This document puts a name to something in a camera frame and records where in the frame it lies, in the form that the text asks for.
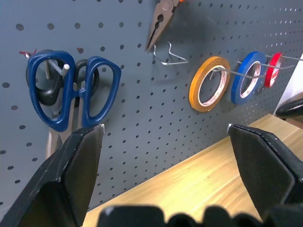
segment tape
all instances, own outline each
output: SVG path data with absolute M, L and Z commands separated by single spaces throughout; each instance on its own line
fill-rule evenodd
M 263 75 L 264 67 L 258 65 L 256 63 L 266 63 L 266 56 L 261 52 L 251 52 L 247 55 L 247 57 L 243 60 L 240 65 L 238 72 L 247 75 L 248 71 L 253 68 L 254 69 L 254 77 Z M 248 88 L 242 93 L 241 89 L 244 82 L 244 77 L 235 76 L 232 84 L 232 92 L 231 92 L 231 100 L 236 105 L 242 105 L 250 99 L 250 96 L 253 94 L 253 91 L 256 89 L 258 84 L 258 78 L 252 79 Z
M 222 98 L 225 90 L 227 89 L 230 75 L 228 72 L 221 71 L 220 84 L 214 95 L 207 101 L 201 102 L 200 89 L 206 76 L 214 69 L 227 69 L 231 67 L 226 59 L 221 57 L 211 57 L 207 59 L 195 74 L 189 89 L 189 102 L 192 108 L 200 112 L 207 112 L 213 109 Z
M 272 59 L 269 62 L 269 65 L 271 66 L 276 66 L 276 67 L 280 67 L 282 64 L 282 56 L 283 54 L 278 52 L 275 53 L 274 56 L 272 57 Z M 264 86 L 265 87 L 272 87 L 274 82 L 276 81 L 278 74 L 279 74 L 279 69 L 274 69 L 269 67 L 267 72 L 266 72 L 266 76 L 265 76 L 265 81 L 264 81 Z

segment blue tape roll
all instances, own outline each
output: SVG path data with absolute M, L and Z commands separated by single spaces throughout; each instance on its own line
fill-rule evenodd
M 247 57 L 243 60 L 242 64 L 238 69 L 238 73 L 247 74 L 250 68 L 254 65 L 254 63 L 259 62 L 266 64 L 266 55 L 261 52 L 251 52 Z M 256 65 L 256 70 L 254 76 L 261 76 L 264 74 L 265 67 L 261 65 Z M 232 84 L 232 92 L 231 92 L 231 100 L 236 105 L 242 105 L 247 102 L 253 94 L 253 91 L 258 86 L 258 83 L 261 79 L 253 79 L 246 91 L 241 94 L 241 87 L 244 81 L 244 77 L 235 76 Z

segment pliers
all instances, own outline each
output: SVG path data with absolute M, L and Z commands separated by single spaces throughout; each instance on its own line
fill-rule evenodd
M 162 34 L 166 26 L 170 23 L 179 1 L 185 0 L 160 0 L 160 2 L 156 5 L 156 9 L 153 14 L 150 34 L 148 35 L 148 40 L 145 48 L 146 51 L 149 51 L 151 47 L 154 46 L 159 36 Z

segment wooden table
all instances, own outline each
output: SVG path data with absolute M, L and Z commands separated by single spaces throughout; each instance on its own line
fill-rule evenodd
M 302 129 L 270 114 L 251 126 L 274 133 L 303 160 Z M 165 220 L 184 212 L 201 221 L 212 204 L 232 215 L 247 212 L 259 218 L 240 178 L 229 137 L 91 210 L 83 226 L 96 227 L 104 207 L 123 204 L 159 206 Z

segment gray pegboard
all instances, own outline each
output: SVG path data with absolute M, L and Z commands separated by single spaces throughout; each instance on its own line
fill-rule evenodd
M 227 136 L 230 122 L 250 124 L 273 113 L 294 68 L 275 85 L 260 84 L 245 105 L 230 102 L 234 76 L 219 104 L 208 113 L 188 101 L 191 80 L 210 56 L 226 58 L 237 70 L 251 51 L 299 57 L 303 2 L 300 0 L 192 0 L 180 3 L 162 35 L 157 54 L 172 51 L 188 64 L 163 66 L 144 51 L 156 1 L 2 1 L 0 5 L 0 216 L 45 158 L 48 127 L 36 115 L 25 81 L 27 62 L 19 51 L 64 50 L 77 61 L 93 55 L 122 68 L 115 104 L 104 120 L 99 176 L 90 209 L 159 174 Z M 284 61 L 283 66 L 296 64 Z M 101 87 L 93 112 L 104 103 L 111 73 L 99 69 Z M 217 77 L 204 85 L 214 92 Z

